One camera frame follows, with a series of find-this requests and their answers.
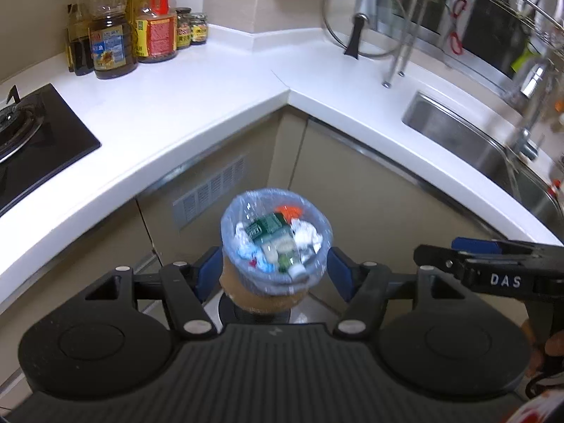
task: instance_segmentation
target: cabinet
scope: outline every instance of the cabinet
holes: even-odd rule
[[[165,176],[166,182],[157,189],[149,188],[138,196],[163,264],[194,262],[210,247],[221,244],[219,223],[231,200],[267,185],[279,124],[279,113],[264,118],[203,160],[188,161],[173,171],[174,176]]]
[[[423,180],[315,121],[308,123],[290,189],[326,215],[334,246],[356,262],[381,262],[394,272],[416,271],[412,254],[419,244],[449,247],[458,236],[494,237]],[[327,276],[311,293],[334,309],[346,308]],[[516,323],[526,319],[520,302],[485,298]],[[390,301],[387,315],[397,316],[410,306]]]
[[[134,200],[46,264],[49,271],[0,315],[1,407],[11,408],[29,393],[18,363],[18,344],[25,331],[118,265],[144,272],[160,267]]]

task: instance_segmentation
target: black glass cooktop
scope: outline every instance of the black glass cooktop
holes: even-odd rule
[[[0,216],[100,142],[52,84],[0,110]]]

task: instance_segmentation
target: cabinet vent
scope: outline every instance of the cabinet vent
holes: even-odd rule
[[[245,156],[242,155],[208,181],[173,202],[174,223],[179,229],[194,221],[245,176]]]

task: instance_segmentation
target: trash bag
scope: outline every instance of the trash bag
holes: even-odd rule
[[[323,236],[321,249],[304,263],[307,272],[307,279],[304,281],[294,282],[288,274],[262,272],[249,265],[247,260],[241,259],[237,253],[237,224],[250,224],[281,205],[301,207],[304,210],[301,219],[313,224]],[[327,252],[333,242],[333,231],[327,218],[303,197],[284,189],[261,189],[245,192],[233,199],[221,218],[221,238],[223,252],[235,266],[239,279],[247,290],[257,295],[291,295],[308,290],[323,277],[327,269]]]

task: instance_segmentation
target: stainless steel sink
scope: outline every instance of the stainless steel sink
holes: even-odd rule
[[[561,241],[564,215],[548,186],[514,155],[462,117],[419,94],[403,122],[487,176],[518,200]]]

